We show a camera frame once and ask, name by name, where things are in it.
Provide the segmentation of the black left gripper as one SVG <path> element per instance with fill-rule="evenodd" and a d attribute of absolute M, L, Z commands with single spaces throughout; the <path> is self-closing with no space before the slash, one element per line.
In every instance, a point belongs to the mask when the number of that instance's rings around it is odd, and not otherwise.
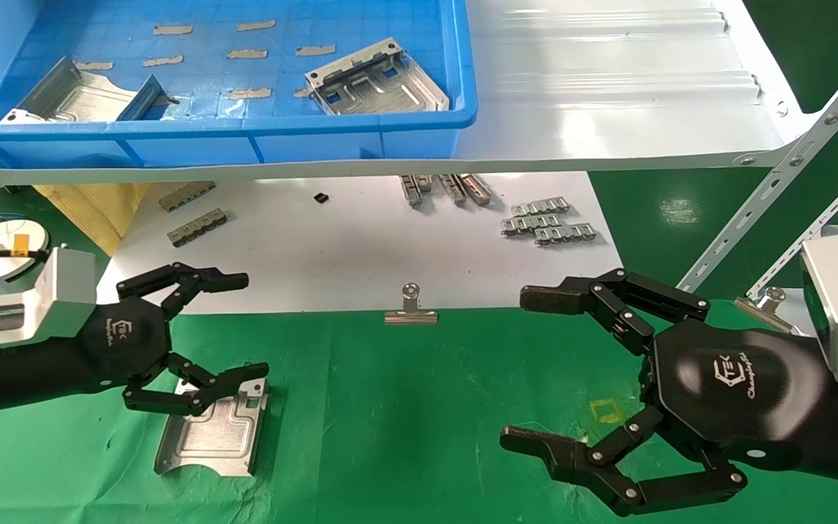
<path fill-rule="evenodd" d="M 84 363 L 82 391 L 106 391 L 126 386 L 127 408 L 148 413 L 200 416 L 214 402 L 234 396 L 246 381 L 265 378 L 266 362 L 213 374 L 172 348 L 167 321 L 176 318 L 200 293 L 216 294 L 247 288 L 247 273 L 223 273 L 217 268 L 169 264 L 116 285 L 120 302 L 96 306 L 81 328 Z M 160 306 L 144 296 L 174 287 Z M 193 386 L 193 391 L 146 390 L 163 369 Z"/>

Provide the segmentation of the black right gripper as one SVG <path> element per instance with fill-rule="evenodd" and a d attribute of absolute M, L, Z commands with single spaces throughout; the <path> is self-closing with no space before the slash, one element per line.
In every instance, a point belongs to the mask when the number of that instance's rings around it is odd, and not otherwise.
<path fill-rule="evenodd" d="M 641 385 L 652 407 L 596 445 L 519 426 L 503 427 L 499 437 L 503 450 L 539 458 L 552 480 L 588 488 L 619 517 L 731 499 L 748 480 L 723 453 L 831 452 L 831 372 L 810 336 L 704 324 L 711 308 L 704 298 L 626 269 L 526 285 L 519 306 L 587 314 L 632 354 L 649 354 Z M 675 325 L 655 337 L 636 309 Z M 624 475 L 619 461 L 655 434 L 702 471 L 641 481 Z"/>

